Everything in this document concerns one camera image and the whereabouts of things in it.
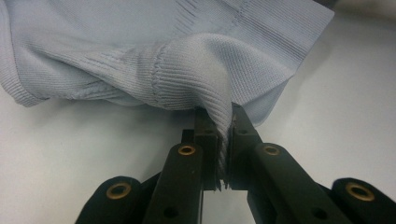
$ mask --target white surface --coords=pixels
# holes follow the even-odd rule
[[[396,200],[396,25],[337,15],[258,127],[320,184],[365,180]],[[159,172],[191,112],[0,91],[0,223],[73,223],[105,180]],[[253,223],[245,192],[206,192],[204,223]]]

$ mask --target black plastic part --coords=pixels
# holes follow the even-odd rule
[[[228,183],[231,189],[248,190],[250,178],[249,153],[262,140],[242,106],[233,104]]]
[[[143,223],[201,223],[203,155],[194,144],[172,147]]]
[[[364,181],[338,179],[332,184],[330,195],[354,223],[396,223],[396,203]]]
[[[285,148],[258,144],[250,158],[276,223],[351,223]]]
[[[216,125],[209,117],[206,110],[202,108],[196,109],[194,143],[200,146],[204,151],[204,190],[216,190],[219,185],[219,178],[216,176],[219,157],[219,140]]]
[[[119,199],[110,199],[106,196],[109,188],[116,184],[126,184],[131,187],[127,195]],[[134,218],[135,208],[141,193],[140,183],[126,176],[117,176],[104,182],[91,196],[82,208],[76,221],[77,224],[126,224]]]
[[[276,223],[277,213],[261,185],[252,180],[247,191],[247,203],[256,223]]]

